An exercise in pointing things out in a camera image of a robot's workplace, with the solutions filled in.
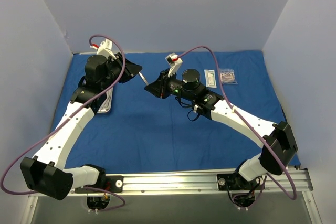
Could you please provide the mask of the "white sterile packet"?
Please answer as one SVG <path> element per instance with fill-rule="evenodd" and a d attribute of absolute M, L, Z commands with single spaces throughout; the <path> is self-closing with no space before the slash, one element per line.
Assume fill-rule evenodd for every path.
<path fill-rule="evenodd" d="M 207 88 L 217 88 L 215 70 L 204 70 L 206 87 Z"/>

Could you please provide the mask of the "metal surgical instrument tray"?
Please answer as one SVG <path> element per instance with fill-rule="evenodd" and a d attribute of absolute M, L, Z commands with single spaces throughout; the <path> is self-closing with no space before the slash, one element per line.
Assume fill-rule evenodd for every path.
<path fill-rule="evenodd" d="M 112 108 L 112 96 L 113 96 L 113 88 L 111 88 L 109 91 L 106 92 L 106 99 L 104 103 L 101 105 L 97 113 L 100 114 L 108 114 L 111 112 Z"/>

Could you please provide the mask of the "suture packets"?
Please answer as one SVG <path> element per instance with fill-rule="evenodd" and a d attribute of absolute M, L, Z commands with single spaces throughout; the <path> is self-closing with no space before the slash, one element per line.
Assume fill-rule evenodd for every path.
<path fill-rule="evenodd" d="M 237 84 L 235 71 L 233 69 L 220 69 L 219 79 L 221 84 Z"/>

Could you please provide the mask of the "blue surgical drape cloth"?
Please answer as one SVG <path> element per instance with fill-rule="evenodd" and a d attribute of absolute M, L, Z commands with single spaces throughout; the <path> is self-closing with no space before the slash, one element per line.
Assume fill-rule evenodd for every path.
<path fill-rule="evenodd" d="M 164 53 L 127 54 L 142 66 L 147 82 L 168 67 Z M 280 102 L 260 50 L 191 52 L 182 58 L 181 71 L 199 72 L 220 66 L 235 71 L 237 84 L 217 87 L 231 103 L 264 120 L 284 120 Z M 235 168 L 260 153 L 249 138 L 221 123 L 197 118 L 180 107 L 173 96 L 158 99 L 144 89 L 138 76 L 117 84 L 109 114 L 96 115 L 74 144 L 67 168 L 86 164 L 107 173 L 171 172 Z"/>

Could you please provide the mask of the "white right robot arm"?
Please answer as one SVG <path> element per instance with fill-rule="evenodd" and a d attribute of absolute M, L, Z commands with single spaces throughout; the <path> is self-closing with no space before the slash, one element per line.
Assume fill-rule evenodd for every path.
<path fill-rule="evenodd" d="M 201 84 L 200 73 L 195 69 L 185 70 L 181 80 L 163 70 L 145 90 L 160 99 L 174 95 L 178 101 L 188 100 L 191 102 L 188 107 L 198 116 L 231 127 L 261 148 L 260 154 L 240 164 L 233 175 L 238 188 L 246 188 L 266 173 L 281 175 L 282 167 L 288 166 L 298 150 L 288 123 L 266 121 L 228 103 L 222 95 Z"/>

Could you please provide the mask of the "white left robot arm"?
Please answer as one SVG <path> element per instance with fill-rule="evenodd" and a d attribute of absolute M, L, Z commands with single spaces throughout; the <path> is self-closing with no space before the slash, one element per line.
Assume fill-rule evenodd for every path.
<path fill-rule="evenodd" d="M 85 75 L 58 124 L 59 131 L 47 139 L 34 157 L 24 157 L 20 163 L 29 189 L 63 200 L 79 187 L 88 186 L 94 192 L 105 188 L 104 168 L 88 164 L 66 169 L 66 160 L 81 132 L 106 100 L 105 89 L 115 82 L 128 82 L 141 70 L 142 66 L 123 60 L 120 53 L 114 57 L 93 55 L 88 58 Z"/>

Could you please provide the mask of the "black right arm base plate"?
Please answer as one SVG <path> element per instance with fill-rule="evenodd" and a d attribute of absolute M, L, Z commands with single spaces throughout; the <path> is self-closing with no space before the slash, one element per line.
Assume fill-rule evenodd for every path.
<path fill-rule="evenodd" d="M 247 181 L 238 173 L 221 173 L 217 174 L 218 189 L 221 191 L 250 191 L 253 189 L 261 189 L 262 179 L 255 178 L 252 181 Z"/>

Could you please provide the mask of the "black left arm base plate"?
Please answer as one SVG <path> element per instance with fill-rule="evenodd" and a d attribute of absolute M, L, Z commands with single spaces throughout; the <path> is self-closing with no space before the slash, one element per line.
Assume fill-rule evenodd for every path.
<path fill-rule="evenodd" d="M 85 186 L 85 189 L 93 191 L 93 189 L 102 189 L 112 193 L 121 193 L 123 191 L 123 179 L 121 175 L 101 176 L 93 185 Z"/>

